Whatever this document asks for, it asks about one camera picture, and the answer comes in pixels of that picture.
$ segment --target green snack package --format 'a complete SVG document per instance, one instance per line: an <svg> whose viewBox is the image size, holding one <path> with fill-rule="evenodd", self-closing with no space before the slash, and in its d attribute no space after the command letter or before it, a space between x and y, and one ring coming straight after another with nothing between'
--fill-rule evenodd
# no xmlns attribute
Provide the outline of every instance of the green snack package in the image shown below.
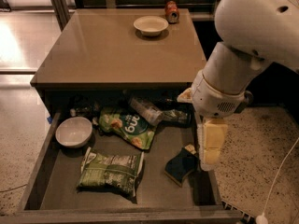
<svg viewBox="0 0 299 224"><path fill-rule="evenodd" d="M103 107L99 127L106 133L116 133L124 140L140 149L150 148L156 127L151 126L136 113L117 106Z"/></svg>
<svg viewBox="0 0 299 224"><path fill-rule="evenodd" d="M100 189L111 186L134 198L143 157L143 152L127 156L103 155L89 147L81 164L77 187Z"/></svg>

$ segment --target drawer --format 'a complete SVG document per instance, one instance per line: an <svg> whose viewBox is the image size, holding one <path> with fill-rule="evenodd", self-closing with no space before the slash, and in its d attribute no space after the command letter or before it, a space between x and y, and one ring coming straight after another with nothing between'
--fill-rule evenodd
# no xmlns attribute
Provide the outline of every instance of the drawer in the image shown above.
<svg viewBox="0 0 299 224"><path fill-rule="evenodd" d="M146 95L156 100L164 98L161 94L167 93L171 98L178 92L155 90ZM107 189L78 191L80 165L87 147L119 155L138 154L141 150L117 135L100 135L95 129L85 147L60 146L55 131L67 118L67 103L74 94L91 100L96 97L104 105L116 104L121 98L120 91L47 92L47 100L53 104L52 124L22 197L20 211L14 217L19 223L236 223L242 218L238 211L223 209L212 171L204 172L198 167L182 187L164 173L166 163L183 147L197 144L194 123L189 128L158 126L150 149L144 152L137 203Z"/></svg>

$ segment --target speckled floor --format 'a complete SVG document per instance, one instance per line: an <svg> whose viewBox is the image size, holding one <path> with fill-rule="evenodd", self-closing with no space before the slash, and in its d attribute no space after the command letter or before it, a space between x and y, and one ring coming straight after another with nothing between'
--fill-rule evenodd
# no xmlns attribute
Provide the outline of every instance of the speckled floor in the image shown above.
<svg viewBox="0 0 299 224"><path fill-rule="evenodd" d="M4 59L0 53L0 69L38 68L60 34L50 13L0 13L1 27L9 31L12 57L18 54L19 60ZM4 43L0 37L0 47ZM49 114L30 88L30 79L29 75L0 75L0 216L17 211L49 129ZM229 132L215 172L221 197L257 216L280 163L299 136L298 124L282 107L247 108L226 120ZM299 145L273 188L265 210L269 223L299 224L298 174Z"/></svg>

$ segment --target red can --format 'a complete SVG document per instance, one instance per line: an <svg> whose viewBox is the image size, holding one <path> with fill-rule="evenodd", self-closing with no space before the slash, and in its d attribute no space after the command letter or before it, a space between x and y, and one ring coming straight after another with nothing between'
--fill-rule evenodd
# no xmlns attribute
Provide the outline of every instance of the red can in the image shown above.
<svg viewBox="0 0 299 224"><path fill-rule="evenodd" d="M165 6L165 16L169 23L177 23L179 18L178 6L176 2L169 1Z"/></svg>

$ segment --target bowl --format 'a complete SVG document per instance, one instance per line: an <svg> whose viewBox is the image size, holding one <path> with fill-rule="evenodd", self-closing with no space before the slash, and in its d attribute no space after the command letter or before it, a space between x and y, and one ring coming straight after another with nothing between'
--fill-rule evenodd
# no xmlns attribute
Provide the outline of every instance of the bowl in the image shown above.
<svg viewBox="0 0 299 224"><path fill-rule="evenodd" d="M134 21L134 27L145 36L158 36L168 27L168 21L157 16L145 16Z"/></svg>
<svg viewBox="0 0 299 224"><path fill-rule="evenodd" d="M62 122L56 130L56 139L64 147L83 147L92 137L93 126L83 117L73 117Z"/></svg>

